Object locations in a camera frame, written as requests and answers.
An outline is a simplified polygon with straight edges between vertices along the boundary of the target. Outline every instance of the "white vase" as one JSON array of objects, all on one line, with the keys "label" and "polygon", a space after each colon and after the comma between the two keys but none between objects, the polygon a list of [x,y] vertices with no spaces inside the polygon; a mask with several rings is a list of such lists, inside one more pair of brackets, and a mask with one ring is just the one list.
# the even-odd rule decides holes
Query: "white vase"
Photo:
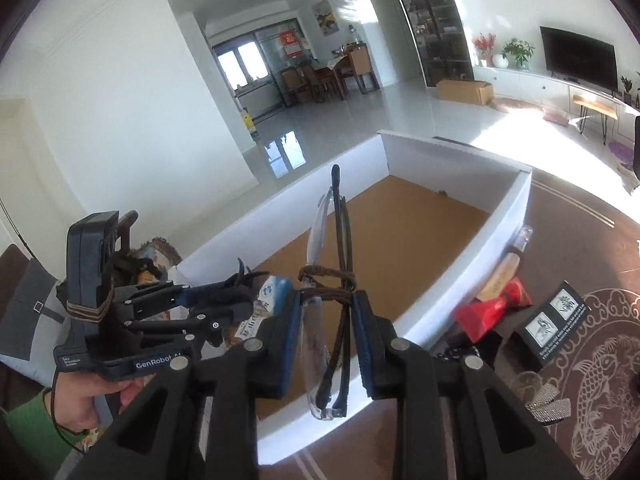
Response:
[{"label": "white vase", "polygon": [[508,68],[509,66],[509,60],[502,54],[494,54],[493,60],[496,68]]}]

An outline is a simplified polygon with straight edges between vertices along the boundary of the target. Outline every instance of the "pillow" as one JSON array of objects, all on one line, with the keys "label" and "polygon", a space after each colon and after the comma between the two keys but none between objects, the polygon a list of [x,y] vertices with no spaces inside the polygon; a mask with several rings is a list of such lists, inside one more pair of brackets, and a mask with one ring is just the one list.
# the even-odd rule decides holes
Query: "pillow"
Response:
[{"label": "pillow", "polygon": [[51,386],[53,349],[70,325],[56,298],[58,283],[32,258],[0,319],[0,362],[43,386]]}]

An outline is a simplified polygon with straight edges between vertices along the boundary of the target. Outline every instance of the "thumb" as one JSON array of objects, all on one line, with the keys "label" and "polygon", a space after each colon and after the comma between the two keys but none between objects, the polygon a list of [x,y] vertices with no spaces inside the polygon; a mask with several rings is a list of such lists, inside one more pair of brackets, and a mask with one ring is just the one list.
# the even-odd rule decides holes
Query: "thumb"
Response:
[{"label": "thumb", "polygon": [[132,380],[108,381],[98,374],[82,373],[74,378],[74,389],[81,397],[95,397],[120,392],[131,383]]}]

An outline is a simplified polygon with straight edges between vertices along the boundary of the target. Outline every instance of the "black box with illustrations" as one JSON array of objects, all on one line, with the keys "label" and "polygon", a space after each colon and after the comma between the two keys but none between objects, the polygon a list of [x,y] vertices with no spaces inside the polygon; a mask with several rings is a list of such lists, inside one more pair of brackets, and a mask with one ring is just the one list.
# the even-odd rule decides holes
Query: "black box with illustrations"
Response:
[{"label": "black box with illustrations", "polygon": [[511,335],[508,346],[524,366],[542,370],[569,341],[589,313],[589,307],[567,282],[540,306]]}]

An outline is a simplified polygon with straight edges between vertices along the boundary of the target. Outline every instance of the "flat screen tv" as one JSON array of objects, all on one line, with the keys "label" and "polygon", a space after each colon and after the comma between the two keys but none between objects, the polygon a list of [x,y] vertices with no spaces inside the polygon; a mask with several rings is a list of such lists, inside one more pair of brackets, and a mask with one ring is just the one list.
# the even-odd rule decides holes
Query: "flat screen tv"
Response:
[{"label": "flat screen tv", "polygon": [[616,51],[612,44],[557,28],[540,27],[540,32],[547,70],[607,90],[618,89]]}]

